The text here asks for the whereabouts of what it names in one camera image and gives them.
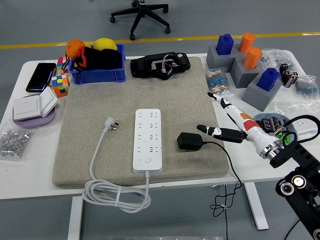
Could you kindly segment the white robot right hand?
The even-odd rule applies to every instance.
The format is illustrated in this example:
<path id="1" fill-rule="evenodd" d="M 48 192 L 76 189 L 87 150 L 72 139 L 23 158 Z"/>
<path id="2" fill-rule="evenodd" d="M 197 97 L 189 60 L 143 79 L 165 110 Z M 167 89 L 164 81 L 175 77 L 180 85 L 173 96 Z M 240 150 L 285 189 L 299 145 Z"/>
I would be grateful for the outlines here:
<path id="1" fill-rule="evenodd" d="M 221 105 L 229 118 L 238 126 L 239 130 L 210 127 L 202 124 L 197 125 L 196 128 L 198 130 L 222 141 L 241 143 L 243 140 L 247 140 L 252 142 L 257 154 L 265 159 L 267 158 L 267 153 L 272 150 L 272 147 L 276 147 L 280 143 L 277 137 L 267 134 L 249 115 L 227 99 L 211 92 L 207 94 Z"/>

